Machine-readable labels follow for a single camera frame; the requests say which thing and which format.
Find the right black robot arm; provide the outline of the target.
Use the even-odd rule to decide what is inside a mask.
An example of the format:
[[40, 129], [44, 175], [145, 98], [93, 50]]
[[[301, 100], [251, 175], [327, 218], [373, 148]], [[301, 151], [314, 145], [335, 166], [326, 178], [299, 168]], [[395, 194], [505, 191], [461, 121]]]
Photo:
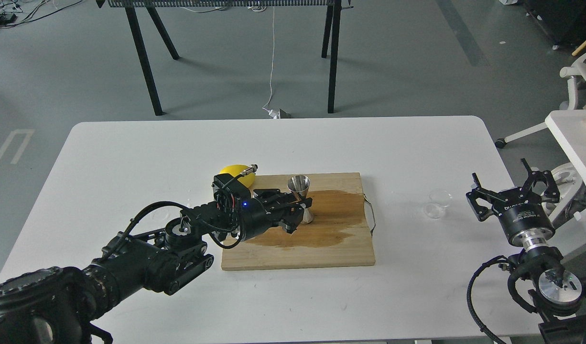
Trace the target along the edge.
[[558, 203], [559, 188], [550, 171], [533, 170], [526, 159], [521, 162], [527, 171], [525, 183], [500, 192], [485, 189], [472, 174], [474, 187], [466, 197], [476, 218], [485, 221], [495, 216], [509, 244], [521, 251], [481, 264], [467, 286], [468, 311], [481, 332], [503, 343], [479, 318], [472, 301], [476, 279], [498, 265], [509, 273], [507, 288], [513, 301], [542, 318], [538, 327], [546, 344], [586, 344], [586, 276], [568, 271], [562, 265], [562, 253], [547, 243], [556, 230], [543, 204]]

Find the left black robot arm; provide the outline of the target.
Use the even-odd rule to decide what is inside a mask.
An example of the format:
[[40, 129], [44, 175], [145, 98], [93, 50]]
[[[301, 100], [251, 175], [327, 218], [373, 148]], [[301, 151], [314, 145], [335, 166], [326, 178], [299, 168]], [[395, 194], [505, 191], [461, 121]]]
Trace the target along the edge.
[[88, 267], [52, 267], [0, 284], [0, 344], [89, 344], [107, 331], [92, 324], [141, 289], [173, 295], [214, 263], [205, 235], [219, 247], [238, 245], [281, 227], [295, 232], [313, 200], [301, 190], [254, 189], [241, 183], [257, 170], [218, 174], [214, 200], [193, 208], [173, 201], [147, 205]]

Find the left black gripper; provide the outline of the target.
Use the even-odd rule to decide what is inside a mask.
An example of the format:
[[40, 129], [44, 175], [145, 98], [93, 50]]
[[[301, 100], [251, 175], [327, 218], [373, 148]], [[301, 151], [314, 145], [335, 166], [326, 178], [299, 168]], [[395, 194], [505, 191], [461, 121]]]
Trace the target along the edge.
[[275, 227], [293, 234], [302, 223], [304, 212], [312, 204], [311, 197], [296, 201], [293, 194], [281, 192], [280, 189], [254, 189], [253, 198], [239, 202], [239, 239], [244, 242]]

